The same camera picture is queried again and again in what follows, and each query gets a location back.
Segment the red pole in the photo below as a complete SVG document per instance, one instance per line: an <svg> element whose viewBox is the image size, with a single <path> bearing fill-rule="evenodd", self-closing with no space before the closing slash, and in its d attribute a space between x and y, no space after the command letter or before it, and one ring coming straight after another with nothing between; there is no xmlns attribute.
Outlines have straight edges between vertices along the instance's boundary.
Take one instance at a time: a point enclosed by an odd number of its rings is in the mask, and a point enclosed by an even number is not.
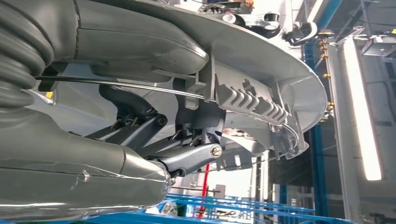
<svg viewBox="0 0 396 224"><path fill-rule="evenodd" d="M208 186L208 175L209 175L209 168L210 168L210 163L208 163L205 167L205 177L204 177L204 185L202 186L202 197L206 196L206 189ZM202 216L204 215L204 211L205 211L205 207L201 206L200 211L202 213L199 214L199 218L202 218Z"/></svg>

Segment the metal screw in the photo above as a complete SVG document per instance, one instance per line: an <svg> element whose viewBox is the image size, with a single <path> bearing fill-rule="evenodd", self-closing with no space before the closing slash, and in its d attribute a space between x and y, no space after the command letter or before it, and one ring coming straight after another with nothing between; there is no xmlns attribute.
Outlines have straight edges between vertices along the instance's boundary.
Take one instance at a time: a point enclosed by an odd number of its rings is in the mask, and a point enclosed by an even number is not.
<svg viewBox="0 0 396 224"><path fill-rule="evenodd" d="M219 158L221 156L222 152L223 152L223 150L221 149L221 147L219 145L214 145L211 148L211 156L213 158Z"/></svg>
<svg viewBox="0 0 396 224"><path fill-rule="evenodd" d="M164 124L166 124L166 122L167 122L166 118L158 118L157 119L157 124L159 124L159 125L164 125Z"/></svg>

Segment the plastic film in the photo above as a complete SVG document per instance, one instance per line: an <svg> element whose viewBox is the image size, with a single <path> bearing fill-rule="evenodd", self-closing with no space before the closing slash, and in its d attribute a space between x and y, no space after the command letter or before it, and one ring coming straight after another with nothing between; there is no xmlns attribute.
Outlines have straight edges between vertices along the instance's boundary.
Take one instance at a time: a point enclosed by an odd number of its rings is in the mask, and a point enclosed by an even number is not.
<svg viewBox="0 0 396 224"><path fill-rule="evenodd" d="M3 159L0 219L81 220L151 208L169 192L170 175L143 162L152 173L131 176L82 164Z"/></svg>

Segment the fluorescent light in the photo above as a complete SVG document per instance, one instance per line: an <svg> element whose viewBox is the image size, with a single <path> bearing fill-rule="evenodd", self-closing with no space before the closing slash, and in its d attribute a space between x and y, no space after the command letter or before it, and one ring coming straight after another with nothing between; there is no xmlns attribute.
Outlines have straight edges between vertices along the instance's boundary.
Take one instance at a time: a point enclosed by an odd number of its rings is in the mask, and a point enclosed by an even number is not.
<svg viewBox="0 0 396 224"><path fill-rule="evenodd" d="M316 17L316 14L318 14L320 6L322 5L323 0L316 0L315 4L313 5L313 8L310 12L310 15L307 18L307 22L313 22L313 20Z"/></svg>
<svg viewBox="0 0 396 224"><path fill-rule="evenodd" d="M268 157L269 157L269 150L266 150L264 152L264 162L263 162L263 172L264 172L264 177L263 177L263 199L267 200L268 199L268 178L269 178L269 170L268 170Z"/></svg>
<svg viewBox="0 0 396 224"><path fill-rule="evenodd" d="M371 118L368 113L362 72L359 66L359 60L353 38L349 38L344 43L344 55L360 150L363 158L364 172L367 180L377 181L382 178L380 162L378 160L373 127L371 126Z"/></svg>
<svg viewBox="0 0 396 224"><path fill-rule="evenodd" d="M276 195L275 195L275 184L272 184L272 202L275 202Z"/></svg>

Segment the metal rail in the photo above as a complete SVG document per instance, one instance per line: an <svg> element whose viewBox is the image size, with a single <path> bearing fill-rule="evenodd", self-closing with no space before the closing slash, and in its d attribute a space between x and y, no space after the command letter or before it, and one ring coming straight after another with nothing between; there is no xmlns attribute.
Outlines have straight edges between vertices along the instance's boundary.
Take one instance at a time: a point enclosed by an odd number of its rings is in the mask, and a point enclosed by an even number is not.
<svg viewBox="0 0 396 224"><path fill-rule="evenodd" d="M161 87L155 87L150 85L142 85L142 84L132 84L132 83L125 83L125 82L113 82L113 81L106 81L100 79L91 79L91 78L78 78L78 77L65 77L65 76L38 76L36 77L37 80L45 80L45 81L61 81L61 82L73 82L73 83L91 83L91 84L101 84L101 85L112 85L112 86L119 86L119 87L128 87L128 88L136 88L142 90L153 90L158 92L165 92L165 93L172 93L175 95L197 98L197 99L205 99L204 96L189 92L183 92L178 90L171 90Z"/></svg>

